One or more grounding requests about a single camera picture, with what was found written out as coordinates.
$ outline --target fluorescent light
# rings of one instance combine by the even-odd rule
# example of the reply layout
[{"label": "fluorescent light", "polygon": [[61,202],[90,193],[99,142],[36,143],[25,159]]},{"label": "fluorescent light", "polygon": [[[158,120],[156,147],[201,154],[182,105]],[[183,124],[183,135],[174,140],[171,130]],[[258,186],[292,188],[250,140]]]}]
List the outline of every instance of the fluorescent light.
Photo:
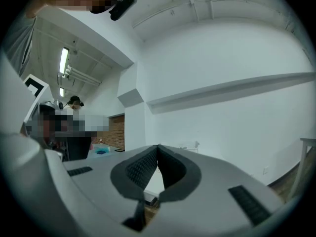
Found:
[{"label": "fluorescent light", "polygon": [[59,92],[60,92],[60,96],[64,97],[64,89],[63,88],[59,88]]},{"label": "fluorescent light", "polygon": [[66,66],[68,52],[69,52],[69,50],[64,47],[63,51],[61,53],[61,58],[60,58],[60,66],[59,66],[59,72],[60,73],[64,73],[65,72],[65,66]]}]

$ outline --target power socket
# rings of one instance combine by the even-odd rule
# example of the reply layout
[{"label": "power socket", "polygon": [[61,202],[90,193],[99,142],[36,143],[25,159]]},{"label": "power socket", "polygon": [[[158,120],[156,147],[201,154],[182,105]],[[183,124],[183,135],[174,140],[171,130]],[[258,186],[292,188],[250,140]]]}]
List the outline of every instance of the power socket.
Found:
[{"label": "power socket", "polygon": [[199,143],[197,141],[185,141],[182,143],[179,143],[179,148],[184,148],[184,149],[190,149],[190,148],[197,148]]},{"label": "power socket", "polygon": [[267,174],[269,170],[269,166],[264,167],[263,169],[263,175]]}]

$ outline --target blue object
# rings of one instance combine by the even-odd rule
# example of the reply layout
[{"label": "blue object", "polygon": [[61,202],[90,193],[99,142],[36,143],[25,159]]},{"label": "blue object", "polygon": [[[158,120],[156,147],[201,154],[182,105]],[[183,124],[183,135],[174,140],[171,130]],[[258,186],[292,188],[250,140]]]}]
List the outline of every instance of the blue object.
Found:
[{"label": "blue object", "polygon": [[95,152],[97,153],[97,155],[103,155],[103,154],[108,153],[109,151],[107,148],[101,148],[101,149],[97,149]]}]

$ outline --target black rubber pad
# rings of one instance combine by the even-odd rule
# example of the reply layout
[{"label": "black rubber pad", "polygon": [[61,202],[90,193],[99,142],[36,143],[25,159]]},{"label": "black rubber pad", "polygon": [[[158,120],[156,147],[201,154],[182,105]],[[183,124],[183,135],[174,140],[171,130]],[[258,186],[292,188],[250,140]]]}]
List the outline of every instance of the black rubber pad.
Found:
[{"label": "black rubber pad", "polygon": [[92,170],[92,168],[90,168],[90,167],[83,167],[83,168],[76,168],[76,169],[68,170],[67,172],[70,176],[77,176],[77,175],[89,172],[91,170]]},{"label": "black rubber pad", "polygon": [[111,181],[125,198],[145,201],[144,190],[159,167],[165,190],[160,202],[184,200],[201,181],[200,168],[188,158],[154,145],[113,167]]},{"label": "black rubber pad", "polygon": [[261,203],[242,185],[228,189],[254,226],[271,216]]}]

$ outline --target black padded cushion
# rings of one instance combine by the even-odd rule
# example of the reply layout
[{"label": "black padded cushion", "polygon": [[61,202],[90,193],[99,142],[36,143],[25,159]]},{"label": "black padded cushion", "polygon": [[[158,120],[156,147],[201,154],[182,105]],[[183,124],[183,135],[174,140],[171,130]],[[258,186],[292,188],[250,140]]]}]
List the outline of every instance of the black padded cushion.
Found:
[{"label": "black padded cushion", "polygon": [[157,166],[165,187],[159,195],[160,202],[183,200],[200,183],[199,167],[162,145],[152,146],[116,165],[111,171],[111,181],[125,198],[144,201],[144,189]]}]

